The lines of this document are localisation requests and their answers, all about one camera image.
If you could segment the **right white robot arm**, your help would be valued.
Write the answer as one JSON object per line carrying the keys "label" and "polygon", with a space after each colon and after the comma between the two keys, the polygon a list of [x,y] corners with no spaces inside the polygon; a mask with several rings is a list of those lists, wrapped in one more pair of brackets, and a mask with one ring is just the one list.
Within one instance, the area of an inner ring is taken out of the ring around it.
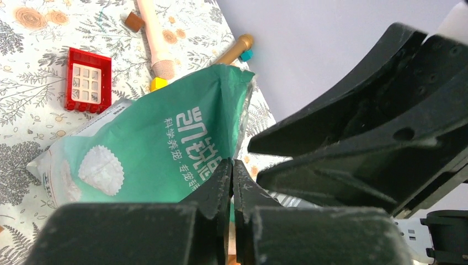
{"label": "right white robot arm", "polygon": [[261,187],[383,209],[415,259],[467,263],[467,211],[414,217],[467,181],[467,45],[393,23],[345,77],[248,150],[289,158],[261,171]]}

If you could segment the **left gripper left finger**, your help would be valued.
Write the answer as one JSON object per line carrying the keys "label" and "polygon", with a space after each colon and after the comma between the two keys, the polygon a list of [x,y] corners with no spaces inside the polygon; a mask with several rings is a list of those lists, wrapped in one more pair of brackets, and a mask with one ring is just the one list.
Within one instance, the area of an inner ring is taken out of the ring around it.
{"label": "left gripper left finger", "polygon": [[74,203],[58,208],[26,264],[225,264],[232,161],[179,203]]}

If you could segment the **green pet food bag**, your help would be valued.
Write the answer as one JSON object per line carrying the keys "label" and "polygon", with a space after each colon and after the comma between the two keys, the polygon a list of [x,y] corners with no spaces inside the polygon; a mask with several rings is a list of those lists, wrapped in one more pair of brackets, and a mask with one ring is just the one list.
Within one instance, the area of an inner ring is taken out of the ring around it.
{"label": "green pet food bag", "polygon": [[177,203],[239,159],[254,73],[215,64],[137,100],[122,98],[31,160],[55,205]]}

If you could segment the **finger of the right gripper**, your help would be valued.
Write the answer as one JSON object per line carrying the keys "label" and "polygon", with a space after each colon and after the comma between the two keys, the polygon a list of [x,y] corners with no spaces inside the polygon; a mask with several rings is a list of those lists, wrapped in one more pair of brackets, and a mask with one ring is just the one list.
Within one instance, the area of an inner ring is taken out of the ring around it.
{"label": "finger of the right gripper", "polygon": [[339,141],[359,111],[415,55],[427,33],[391,24],[361,61],[338,83],[296,113],[251,138],[252,153],[296,157]]}
{"label": "finger of the right gripper", "polygon": [[425,38],[359,111],[339,141],[260,171],[264,189],[320,206],[391,215],[431,206],[465,180],[467,46]]}

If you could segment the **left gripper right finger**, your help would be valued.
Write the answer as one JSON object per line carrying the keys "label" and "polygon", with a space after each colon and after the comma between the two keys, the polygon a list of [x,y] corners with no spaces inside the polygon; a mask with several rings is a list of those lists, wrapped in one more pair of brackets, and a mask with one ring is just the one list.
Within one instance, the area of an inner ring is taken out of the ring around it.
{"label": "left gripper right finger", "polygon": [[412,264],[385,211],[368,207],[286,208],[232,167],[236,255],[240,264]]}

